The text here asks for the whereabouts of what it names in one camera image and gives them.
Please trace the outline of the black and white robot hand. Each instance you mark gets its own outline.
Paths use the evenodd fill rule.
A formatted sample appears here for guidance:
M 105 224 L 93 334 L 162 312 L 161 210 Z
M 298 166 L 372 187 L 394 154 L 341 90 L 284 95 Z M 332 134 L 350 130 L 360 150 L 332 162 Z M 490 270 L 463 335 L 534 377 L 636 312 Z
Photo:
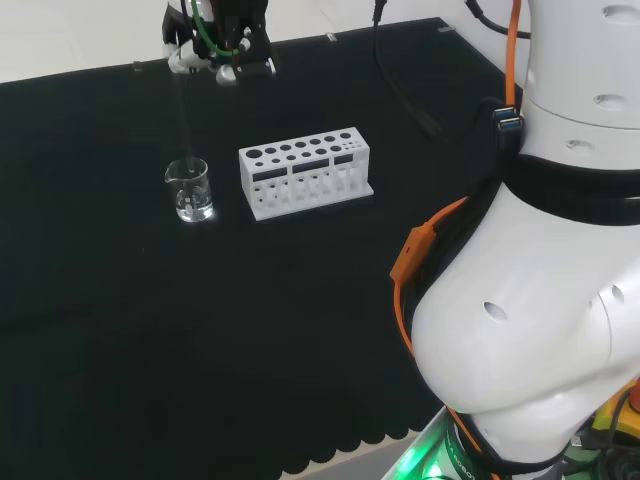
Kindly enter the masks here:
M 175 74 L 208 70 L 221 86 L 276 76 L 266 1 L 181 0 L 166 4 L 163 54 Z

